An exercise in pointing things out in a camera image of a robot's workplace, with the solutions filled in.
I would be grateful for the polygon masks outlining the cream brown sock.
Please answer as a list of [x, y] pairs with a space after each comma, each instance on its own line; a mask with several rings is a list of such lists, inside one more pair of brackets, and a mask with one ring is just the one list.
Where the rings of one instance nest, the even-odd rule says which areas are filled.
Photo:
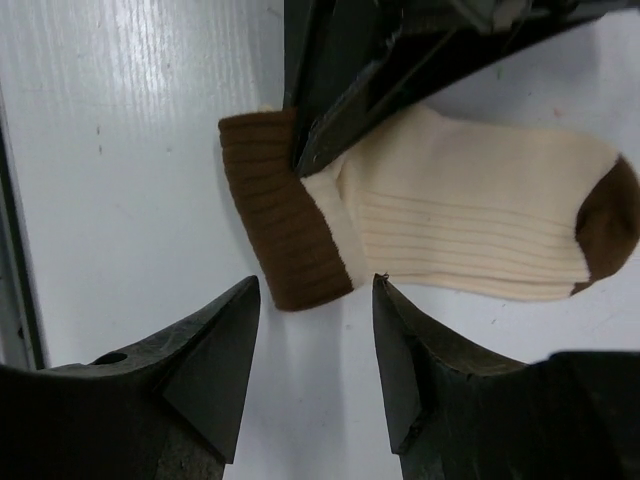
[[584, 133], [393, 115], [320, 172], [289, 164], [292, 109], [219, 122], [224, 173], [275, 305], [314, 308], [376, 274], [516, 301], [570, 297], [639, 241], [639, 180]]

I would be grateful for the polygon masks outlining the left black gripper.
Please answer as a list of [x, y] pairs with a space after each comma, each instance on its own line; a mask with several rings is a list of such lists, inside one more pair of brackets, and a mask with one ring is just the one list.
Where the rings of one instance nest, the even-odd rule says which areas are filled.
[[291, 164], [315, 174], [388, 116], [513, 53], [636, 1], [287, 1]]

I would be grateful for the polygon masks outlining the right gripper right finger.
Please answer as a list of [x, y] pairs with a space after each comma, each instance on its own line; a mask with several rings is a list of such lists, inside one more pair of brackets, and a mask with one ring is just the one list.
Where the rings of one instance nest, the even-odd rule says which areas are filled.
[[372, 282], [391, 451], [406, 479], [635, 479], [639, 356], [569, 351], [525, 364]]

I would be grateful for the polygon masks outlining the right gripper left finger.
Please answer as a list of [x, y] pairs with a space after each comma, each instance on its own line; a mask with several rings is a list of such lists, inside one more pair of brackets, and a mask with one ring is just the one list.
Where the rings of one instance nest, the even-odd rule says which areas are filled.
[[261, 294], [250, 276], [89, 364], [1, 370], [5, 479], [220, 479], [234, 460]]

